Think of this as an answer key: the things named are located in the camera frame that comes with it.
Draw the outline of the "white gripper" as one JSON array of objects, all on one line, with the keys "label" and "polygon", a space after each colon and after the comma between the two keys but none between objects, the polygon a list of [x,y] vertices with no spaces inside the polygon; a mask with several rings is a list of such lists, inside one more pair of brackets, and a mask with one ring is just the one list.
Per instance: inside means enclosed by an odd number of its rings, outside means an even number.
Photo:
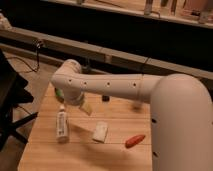
[{"label": "white gripper", "polygon": [[90,106],[90,104],[87,101],[83,101],[84,100],[84,93],[81,91],[68,91],[65,90],[63,91],[64,93],[64,101],[68,104],[68,105],[72,105],[72,106],[79,106],[79,109],[86,113],[88,116],[90,116],[92,114],[92,108]]}]

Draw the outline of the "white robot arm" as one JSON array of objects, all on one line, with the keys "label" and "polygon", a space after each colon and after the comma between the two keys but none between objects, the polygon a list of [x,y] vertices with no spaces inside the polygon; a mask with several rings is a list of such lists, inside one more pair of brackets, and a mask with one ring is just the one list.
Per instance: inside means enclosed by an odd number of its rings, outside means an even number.
[{"label": "white robot arm", "polygon": [[205,85],[187,74],[89,75],[72,59],[51,83],[78,105],[86,92],[150,105],[153,171],[213,171],[213,102]]}]

